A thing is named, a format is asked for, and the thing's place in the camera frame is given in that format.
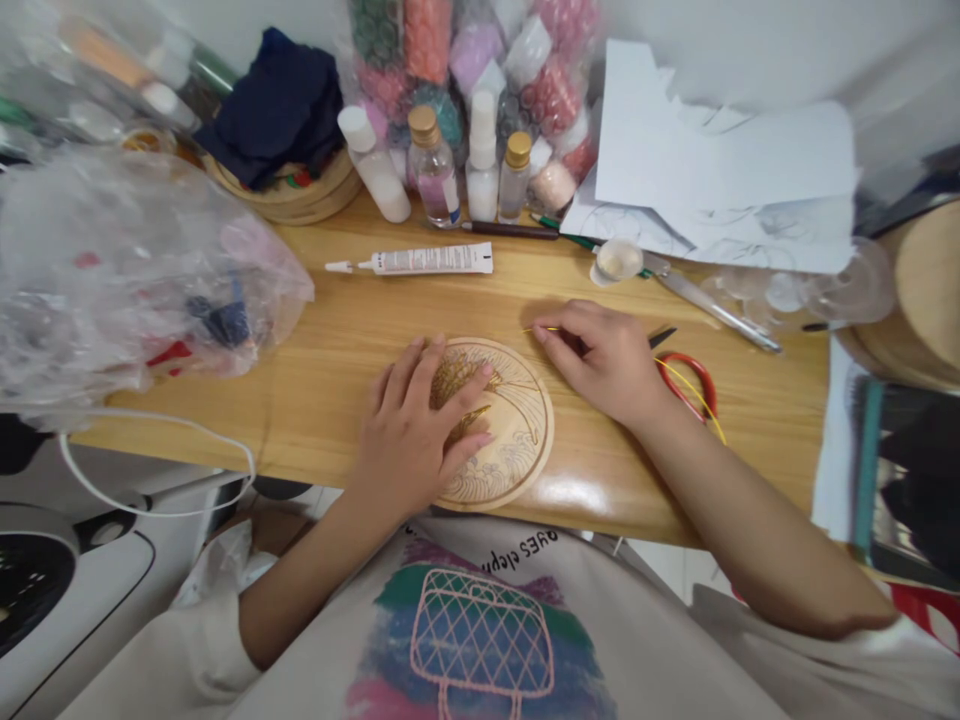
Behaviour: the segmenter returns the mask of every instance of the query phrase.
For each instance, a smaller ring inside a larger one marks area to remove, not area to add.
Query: white tube
[[[341,263],[331,263],[331,265],[341,265]],[[486,242],[374,253],[369,262],[360,263],[357,267],[373,270],[377,275],[489,274],[493,272],[493,246]]]

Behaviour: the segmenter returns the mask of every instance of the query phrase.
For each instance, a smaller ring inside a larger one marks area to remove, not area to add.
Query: paper sheet
[[[615,237],[697,262],[838,273],[853,256],[853,201],[829,197],[724,212],[628,207],[596,198],[595,167],[560,227],[568,235]]]
[[[854,390],[868,374],[830,338],[830,390],[810,520],[840,542],[853,542],[859,442]]]
[[[607,41],[596,195],[640,207],[737,208],[852,195],[853,128],[835,102],[704,132],[678,117],[649,45]],[[696,115],[696,106],[686,110]]]

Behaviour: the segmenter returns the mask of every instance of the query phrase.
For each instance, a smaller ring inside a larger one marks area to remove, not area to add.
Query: white cable
[[[232,500],[229,500],[220,505],[216,505],[212,508],[204,508],[203,510],[191,510],[190,512],[182,513],[155,513],[148,510],[140,510],[138,508],[129,507],[123,503],[119,503],[113,498],[105,495],[100,492],[90,479],[84,475],[83,471],[77,465],[77,461],[74,460],[73,454],[70,452],[70,444],[68,442],[68,435],[66,433],[58,433],[57,440],[60,445],[60,454],[63,456],[63,461],[66,463],[67,467],[70,468],[70,472],[73,473],[74,477],[83,485],[87,492],[93,495],[98,500],[102,500],[107,505],[115,507],[118,510],[123,510],[124,512],[133,513],[134,515],[140,515],[142,517],[159,517],[159,518],[173,518],[173,517],[190,517],[192,515],[202,515],[206,512],[212,512],[214,510],[221,510],[225,507],[230,507],[235,504],[243,494],[253,485],[253,481],[257,479],[257,461],[253,456],[253,451],[249,447],[244,445],[239,440],[234,440],[233,438],[228,438],[225,435],[214,432],[208,427],[201,425],[198,422],[193,420],[187,420],[186,418],[177,417],[176,415],[164,415],[163,413],[152,413],[146,412],[143,410],[126,410],[124,408],[67,408],[67,407],[57,407],[57,406],[44,406],[44,405],[25,405],[25,404],[16,404],[16,403],[3,403],[0,402],[0,411],[5,412],[15,412],[15,413],[29,413],[29,414],[43,414],[43,415],[72,415],[72,416],[85,416],[85,415],[96,415],[100,417],[134,417],[142,418],[144,420],[161,420],[166,422],[175,422],[180,423],[181,425],[186,425],[187,427],[193,428],[194,430],[199,430],[204,432],[207,435],[215,437],[217,440],[225,442],[234,447],[238,447],[243,451],[243,454],[247,458],[247,465],[250,468],[250,477],[247,478],[243,483],[243,487],[240,488],[240,492],[237,493],[236,497]]]

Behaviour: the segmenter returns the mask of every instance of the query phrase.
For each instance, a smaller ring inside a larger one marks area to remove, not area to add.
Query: dark blue cloth
[[[318,173],[343,144],[337,126],[342,109],[333,56],[268,28],[250,71],[194,139],[241,182],[260,190],[288,162]]]

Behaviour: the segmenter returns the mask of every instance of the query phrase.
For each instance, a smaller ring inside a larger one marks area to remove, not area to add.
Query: wooden desk
[[[497,514],[697,546],[689,523],[664,493],[650,462],[616,424],[566,385],[521,329],[569,298],[591,298],[642,318],[649,331],[680,329],[661,349],[693,355],[713,374],[720,419],[732,448],[809,513],[827,394],[825,336],[787,338],[783,357],[766,354],[655,280],[601,289],[592,256],[566,240],[512,240],[441,233],[380,218],[362,193],[335,217],[279,228],[317,286],[293,335],[248,375],[232,380],[163,379],[146,395],[111,404],[192,418],[249,444],[264,475],[343,487],[368,384],[416,335],[492,338],[526,357],[544,377],[556,411],[553,453],[529,492]],[[492,240],[493,275],[380,278],[335,275],[324,263],[359,262],[381,250]],[[167,423],[98,420],[76,442],[183,462],[245,469],[233,448]]]

